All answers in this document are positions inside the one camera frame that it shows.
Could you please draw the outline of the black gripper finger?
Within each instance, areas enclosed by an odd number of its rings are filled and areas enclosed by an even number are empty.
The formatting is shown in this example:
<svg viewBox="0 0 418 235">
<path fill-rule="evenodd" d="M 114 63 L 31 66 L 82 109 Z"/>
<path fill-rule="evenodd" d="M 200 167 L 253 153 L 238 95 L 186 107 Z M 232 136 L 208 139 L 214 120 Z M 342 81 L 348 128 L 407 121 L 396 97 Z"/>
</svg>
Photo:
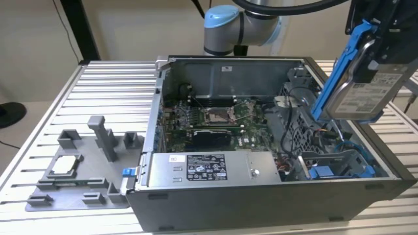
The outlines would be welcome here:
<svg viewBox="0 0 418 235">
<path fill-rule="evenodd" d="M 361 23 L 360 12 L 362 7 L 361 0 L 352 0 L 349 15 L 346 20 L 345 34 L 350 35 L 353 33 L 354 28 Z"/>
<path fill-rule="evenodd" d="M 380 50 L 383 38 L 372 31 L 364 33 L 358 46 L 358 57 L 356 59 L 354 82 L 370 83 L 377 73 Z"/>
</svg>

